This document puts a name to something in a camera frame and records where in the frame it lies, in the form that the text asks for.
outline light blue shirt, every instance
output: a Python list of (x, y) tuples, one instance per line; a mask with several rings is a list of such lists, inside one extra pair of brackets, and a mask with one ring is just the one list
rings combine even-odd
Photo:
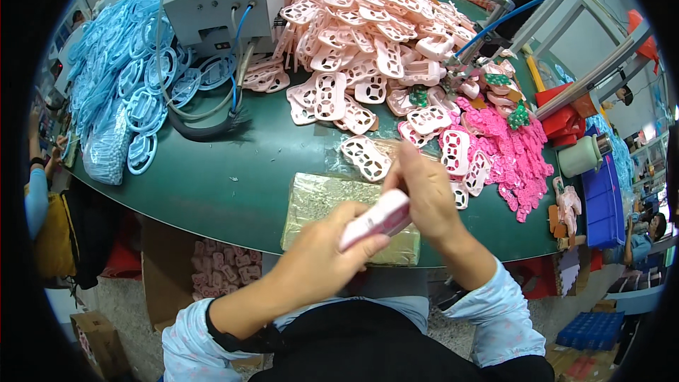
[[(453, 319), (468, 319), (476, 326), (471, 360), (480, 367), (494, 366), (523, 355), (545, 355), (545, 337), (533, 329), (528, 302), (521, 287), (498, 259), (497, 270), (487, 284), (468, 293), (443, 314)], [(274, 320), (282, 331), (302, 313), (333, 302), (362, 299), (402, 313), (423, 335), (429, 316), (429, 299), (399, 296), (383, 299), (363, 297), (329, 298)], [(226, 352), (208, 333), (205, 311), (213, 299), (203, 299), (179, 311), (174, 325), (162, 334), (166, 382), (220, 381), (241, 382), (231, 360), (253, 357), (254, 353)]]
[[(645, 233), (642, 235), (632, 235), (630, 243), (632, 244), (632, 262), (640, 262), (641, 260), (645, 259), (646, 256), (649, 255), (650, 247), (653, 245), (653, 242), (650, 240), (650, 236)], [(624, 264), (624, 258), (624, 245), (618, 245), (613, 248), (613, 262)]]
[(24, 198), (26, 222), (29, 225), (29, 236), (34, 240), (47, 218), (47, 176), (45, 170), (36, 168), (30, 172), (29, 194)]

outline floor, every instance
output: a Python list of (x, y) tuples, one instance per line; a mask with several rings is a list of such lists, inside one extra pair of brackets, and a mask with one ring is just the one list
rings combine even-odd
[[(529, 301), (528, 309), (535, 329), (547, 338), (547, 343), (554, 342), (567, 323), (581, 311), (589, 311), (603, 297), (622, 270), (623, 266), (610, 265), (592, 273), (587, 288), (578, 296)], [(430, 274), (430, 280), (440, 277), (440, 271)], [(103, 313), (117, 328), (135, 376), (142, 382), (157, 381), (164, 369), (160, 334), (154, 332), (149, 323), (141, 282), (99, 278), (97, 287), (79, 292), (78, 297), (90, 310)], [(431, 307), (428, 335), (468, 358), (474, 327), (467, 322), (444, 318), (438, 309)], [(270, 358), (265, 363), (265, 366), (269, 365)], [(240, 370), (246, 381), (258, 369)]]

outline blue plastic crate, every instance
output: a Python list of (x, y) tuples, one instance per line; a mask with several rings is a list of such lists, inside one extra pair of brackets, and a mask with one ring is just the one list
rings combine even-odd
[[(595, 126), (585, 132), (585, 135), (593, 134), (598, 134)], [(587, 246), (602, 250), (625, 244), (625, 217), (618, 173), (613, 155), (606, 154), (603, 158), (598, 173), (590, 170), (582, 174)]]
[(580, 313), (557, 335), (556, 344), (610, 351), (618, 342), (624, 313)]

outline orange plastic bag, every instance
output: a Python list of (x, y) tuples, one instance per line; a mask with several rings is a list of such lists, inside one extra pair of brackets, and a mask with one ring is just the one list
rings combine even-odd
[[(641, 24), (641, 21), (644, 21), (644, 18), (641, 16), (639, 12), (637, 12), (635, 9), (632, 9), (631, 11), (627, 12), (627, 17), (629, 18), (629, 25), (627, 26), (627, 34), (632, 33), (639, 24)], [(646, 39), (643, 45), (637, 50), (637, 53), (640, 53), (641, 55), (644, 55), (645, 57), (652, 59), (655, 61), (655, 67), (653, 68), (653, 73), (655, 75), (658, 75), (658, 49), (655, 46), (655, 39), (653, 36), (649, 37)]]

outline green table surface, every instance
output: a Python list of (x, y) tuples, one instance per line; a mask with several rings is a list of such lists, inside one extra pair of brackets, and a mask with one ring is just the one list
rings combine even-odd
[[(465, 0), (451, 1), (472, 20), (487, 15)], [(526, 98), (534, 100), (535, 86), (525, 60), (511, 62)], [(310, 74), (290, 72), (290, 76), (291, 85), (296, 85)], [(211, 109), (228, 92), (228, 85), (199, 91), (182, 110), (199, 113)], [(379, 130), (367, 135), (400, 138), (396, 123), (402, 118), (395, 118), (386, 104), (369, 107), (379, 117)], [(94, 182), (85, 173), (80, 156), (71, 172), (92, 188), (146, 216), (205, 237), (280, 254), (289, 187), (295, 172), (349, 174), (357, 180), (361, 175), (339, 151), (340, 143), (349, 134), (327, 123), (294, 125), (285, 90), (268, 95), (244, 91), (242, 109), (252, 125), (236, 140), (196, 143), (184, 139), (166, 122), (157, 134), (158, 151), (149, 169), (138, 176), (126, 171), (120, 186)], [(224, 119), (225, 112), (224, 109), (192, 125), (212, 126)], [(425, 147), (428, 152), (438, 149), (436, 141)], [(557, 169), (552, 149), (546, 147), (542, 155)], [(479, 197), (471, 197), (469, 207), (460, 212), (464, 224), (502, 261), (556, 252), (547, 221), (547, 207), (556, 202), (552, 178), (547, 181), (549, 191), (540, 200), (540, 207), (528, 215), (525, 223), (517, 222), (515, 213), (498, 194), (497, 184), (491, 184)], [(424, 240), (418, 266), (442, 266), (440, 256)]]

